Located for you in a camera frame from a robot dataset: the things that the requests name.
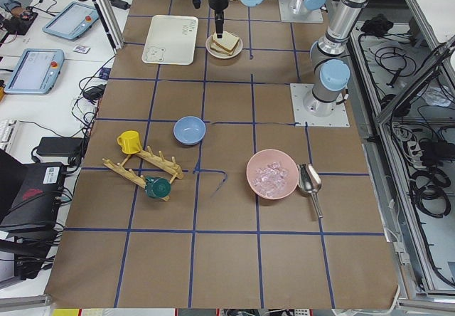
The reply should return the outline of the cream bear serving tray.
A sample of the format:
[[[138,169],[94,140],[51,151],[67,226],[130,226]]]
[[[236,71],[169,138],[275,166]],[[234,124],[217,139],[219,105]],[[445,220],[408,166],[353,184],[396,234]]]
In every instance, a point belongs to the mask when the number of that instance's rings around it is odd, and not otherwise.
[[[190,65],[194,58],[197,31],[198,18],[194,16],[153,16],[142,61],[162,65]]]

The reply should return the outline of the cream round plate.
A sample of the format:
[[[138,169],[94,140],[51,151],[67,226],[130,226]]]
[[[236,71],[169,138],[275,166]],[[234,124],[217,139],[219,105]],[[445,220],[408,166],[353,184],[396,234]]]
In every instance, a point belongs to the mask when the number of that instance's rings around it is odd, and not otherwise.
[[[217,34],[209,36],[205,42],[205,47],[211,56],[218,59],[231,59],[239,55],[243,49],[242,39],[230,32],[225,31],[222,38]]]

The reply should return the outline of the large black power brick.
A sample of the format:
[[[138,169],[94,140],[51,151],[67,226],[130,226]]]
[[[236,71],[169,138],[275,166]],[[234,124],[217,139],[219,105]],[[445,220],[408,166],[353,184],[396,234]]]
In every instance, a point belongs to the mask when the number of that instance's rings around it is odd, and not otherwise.
[[[42,137],[36,153],[41,157],[74,157],[81,149],[80,137]]]

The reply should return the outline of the yellow cup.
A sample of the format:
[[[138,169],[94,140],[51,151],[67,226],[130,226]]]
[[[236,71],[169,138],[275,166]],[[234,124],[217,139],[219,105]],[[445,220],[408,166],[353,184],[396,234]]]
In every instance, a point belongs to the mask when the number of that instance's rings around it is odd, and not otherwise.
[[[143,150],[139,132],[127,130],[117,138],[117,144],[121,147],[124,154],[136,154]]]

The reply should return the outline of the blue bowl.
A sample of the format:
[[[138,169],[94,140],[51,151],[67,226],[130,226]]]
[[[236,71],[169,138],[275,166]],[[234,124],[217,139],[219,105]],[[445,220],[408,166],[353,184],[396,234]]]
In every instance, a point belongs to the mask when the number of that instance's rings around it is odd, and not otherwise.
[[[179,119],[173,127],[174,137],[184,145],[198,144],[206,133],[204,121],[196,116],[186,116]]]

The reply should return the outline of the pink bowl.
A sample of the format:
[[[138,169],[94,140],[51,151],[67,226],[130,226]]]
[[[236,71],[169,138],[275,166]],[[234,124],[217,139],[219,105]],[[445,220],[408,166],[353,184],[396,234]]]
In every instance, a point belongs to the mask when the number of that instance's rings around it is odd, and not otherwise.
[[[246,168],[247,182],[264,199],[283,199],[299,182],[295,161],[278,149],[264,149],[254,154]]]

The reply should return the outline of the black laptop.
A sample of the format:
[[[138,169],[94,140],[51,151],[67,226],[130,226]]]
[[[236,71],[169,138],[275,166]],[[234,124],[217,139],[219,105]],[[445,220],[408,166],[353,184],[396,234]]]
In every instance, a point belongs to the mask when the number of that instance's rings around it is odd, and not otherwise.
[[[22,164],[1,151],[1,230],[9,233],[55,227],[65,183],[61,162]]]

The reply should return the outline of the dark green cup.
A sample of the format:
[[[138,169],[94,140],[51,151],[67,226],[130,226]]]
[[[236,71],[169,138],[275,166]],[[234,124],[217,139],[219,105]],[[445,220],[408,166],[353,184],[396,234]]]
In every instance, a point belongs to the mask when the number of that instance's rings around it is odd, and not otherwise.
[[[150,198],[167,201],[171,192],[171,183],[165,178],[147,176],[144,190]]]

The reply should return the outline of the teach pendant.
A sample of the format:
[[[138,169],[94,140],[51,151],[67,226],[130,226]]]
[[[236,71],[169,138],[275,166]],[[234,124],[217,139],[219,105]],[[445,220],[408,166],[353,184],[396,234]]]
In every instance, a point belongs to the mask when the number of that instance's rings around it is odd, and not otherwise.
[[[44,33],[67,40],[81,37],[99,19],[94,7],[80,2],[71,2],[43,28]]]
[[[14,68],[4,92],[19,95],[49,93],[64,61],[64,52],[60,49],[27,48]]]

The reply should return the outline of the far teach pendant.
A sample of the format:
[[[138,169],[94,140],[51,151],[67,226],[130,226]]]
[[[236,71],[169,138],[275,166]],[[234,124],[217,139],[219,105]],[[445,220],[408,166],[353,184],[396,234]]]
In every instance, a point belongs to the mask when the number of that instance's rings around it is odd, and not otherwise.
[[[80,2],[71,2],[43,28],[44,33],[67,40],[81,37],[99,19],[94,7]]]

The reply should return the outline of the near teach pendant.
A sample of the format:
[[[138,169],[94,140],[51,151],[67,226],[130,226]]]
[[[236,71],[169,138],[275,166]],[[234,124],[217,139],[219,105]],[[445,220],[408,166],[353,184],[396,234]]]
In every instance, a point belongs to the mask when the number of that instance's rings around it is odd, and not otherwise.
[[[14,68],[4,92],[19,95],[49,93],[64,61],[64,52],[60,49],[27,48]]]

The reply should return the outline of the bread slice from board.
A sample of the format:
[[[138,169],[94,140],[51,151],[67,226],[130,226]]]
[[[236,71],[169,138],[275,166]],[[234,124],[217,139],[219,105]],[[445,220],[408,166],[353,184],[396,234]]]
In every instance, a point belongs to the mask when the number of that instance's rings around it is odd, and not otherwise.
[[[222,38],[217,38],[216,33],[214,33],[212,35],[212,40],[225,50],[231,51],[235,49],[240,38],[231,32],[224,31]]]

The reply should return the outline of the metal scoop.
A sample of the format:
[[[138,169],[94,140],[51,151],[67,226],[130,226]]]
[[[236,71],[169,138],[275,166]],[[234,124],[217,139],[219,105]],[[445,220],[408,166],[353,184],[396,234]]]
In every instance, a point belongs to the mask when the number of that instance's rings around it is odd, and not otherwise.
[[[314,205],[316,215],[318,218],[323,218],[323,212],[319,205],[317,193],[322,187],[321,178],[316,172],[312,164],[299,164],[299,190],[300,192],[309,197]]]

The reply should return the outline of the bread slice on plate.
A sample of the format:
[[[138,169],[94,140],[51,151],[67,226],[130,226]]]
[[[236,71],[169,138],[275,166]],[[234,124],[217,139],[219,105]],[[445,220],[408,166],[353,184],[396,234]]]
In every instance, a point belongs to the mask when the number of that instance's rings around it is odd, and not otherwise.
[[[235,50],[231,51],[225,50],[214,41],[209,42],[209,49],[212,50],[214,53],[221,54],[223,56],[231,56],[235,52]]]

